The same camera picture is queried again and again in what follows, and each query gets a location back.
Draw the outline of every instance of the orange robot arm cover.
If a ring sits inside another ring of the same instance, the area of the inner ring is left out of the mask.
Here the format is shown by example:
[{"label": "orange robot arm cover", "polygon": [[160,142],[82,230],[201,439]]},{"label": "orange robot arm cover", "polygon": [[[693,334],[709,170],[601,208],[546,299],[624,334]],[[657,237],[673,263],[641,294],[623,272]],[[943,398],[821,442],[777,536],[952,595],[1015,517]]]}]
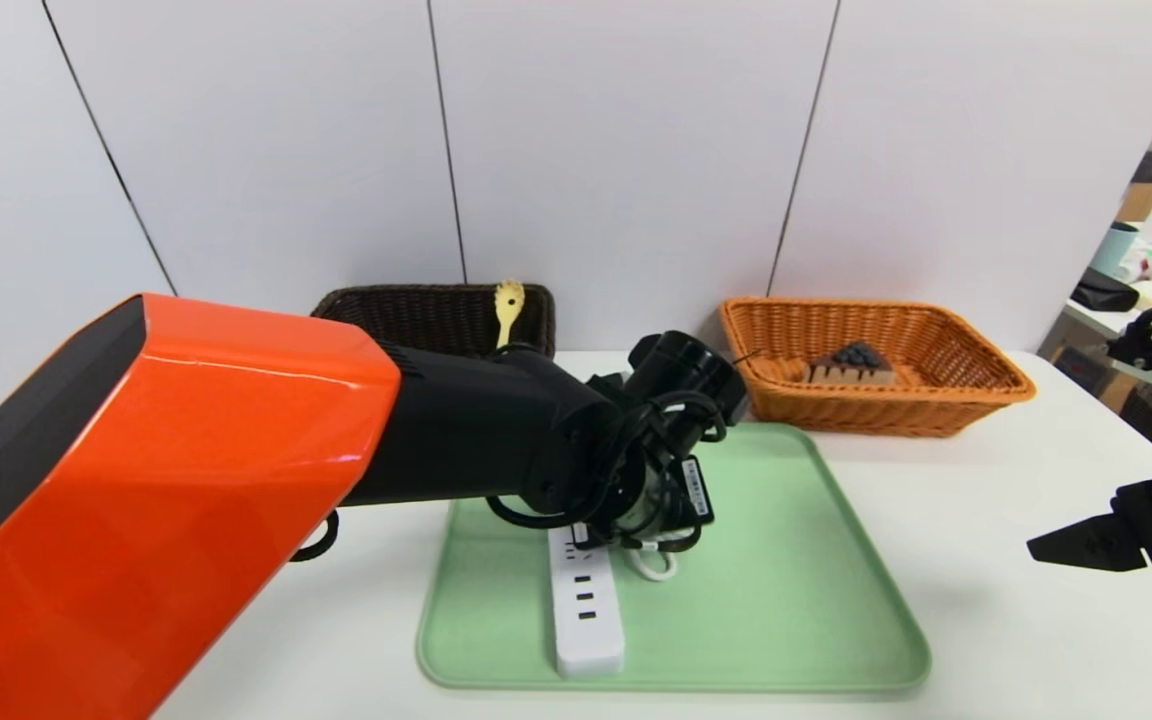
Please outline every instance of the orange robot arm cover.
[{"label": "orange robot arm cover", "polygon": [[351,325],[154,295],[55,351],[0,406],[0,719],[150,715],[355,486],[397,387]]}]

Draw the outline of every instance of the orange wicker basket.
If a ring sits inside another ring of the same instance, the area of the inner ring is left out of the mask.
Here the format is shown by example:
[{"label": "orange wicker basket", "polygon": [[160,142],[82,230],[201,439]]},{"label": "orange wicker basket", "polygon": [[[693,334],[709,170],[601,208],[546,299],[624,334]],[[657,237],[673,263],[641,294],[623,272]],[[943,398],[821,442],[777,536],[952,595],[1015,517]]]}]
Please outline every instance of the orange wicker basket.
[{"label": "orange wicker basket", "polygon": [[[846,433],[948,437],[1034,385],[963,318],[916,302],[748,297],[722,305],[723,329],[760,420]],[[808,363],[855,341],[896,372],[890,386],[803,382]]]}]

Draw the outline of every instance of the cake slice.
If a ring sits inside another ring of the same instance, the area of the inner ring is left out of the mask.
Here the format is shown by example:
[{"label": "cake slice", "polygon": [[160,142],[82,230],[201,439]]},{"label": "cake slice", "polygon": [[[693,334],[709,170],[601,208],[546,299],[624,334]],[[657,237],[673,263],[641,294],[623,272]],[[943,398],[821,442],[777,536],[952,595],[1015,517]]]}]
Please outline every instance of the cake slice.
[{"label": "cake slice", "polygon": [[817,357],[806,372],[806,382],[811,384],[886,386],[895,381],[890,363],[864,342],[851,342],[833,355]]}]

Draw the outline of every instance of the white wall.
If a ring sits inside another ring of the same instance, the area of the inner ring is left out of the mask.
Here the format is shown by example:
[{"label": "white wall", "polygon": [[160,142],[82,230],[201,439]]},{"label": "white wall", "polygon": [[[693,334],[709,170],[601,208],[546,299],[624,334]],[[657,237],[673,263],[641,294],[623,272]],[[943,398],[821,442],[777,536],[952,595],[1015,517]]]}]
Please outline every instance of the white wall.
[{"label": "white wall", "polygon": [[461,282],[424,0],[50,0],[182,295]]},{"label": "white wall", "polygon": [[558,297],[558,342],[717,340],[761,295],[835,0],[434,0],[471,282]]},{"label": "white wall", "polygon": [[1151,137],[1147,0],[844,0],[772,291],[1034,348]]},{"label": "white wall", "polygon": [[166,290],[41,5],[0,0],[0,401],[108,306]]}]

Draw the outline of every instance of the power outlet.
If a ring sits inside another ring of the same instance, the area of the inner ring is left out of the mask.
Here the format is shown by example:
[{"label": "power outlet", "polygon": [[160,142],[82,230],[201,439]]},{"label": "power outlet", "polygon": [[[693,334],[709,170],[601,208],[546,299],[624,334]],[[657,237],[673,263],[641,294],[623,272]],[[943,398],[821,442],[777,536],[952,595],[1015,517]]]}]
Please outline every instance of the power outlet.
[{"label": "power outlet", "polygon": [[585,525],[550,530],[550,588],[554,597],[554,646],[563,679],[620,673],[626,668],[626,627],[607,547],[576,550]]}]

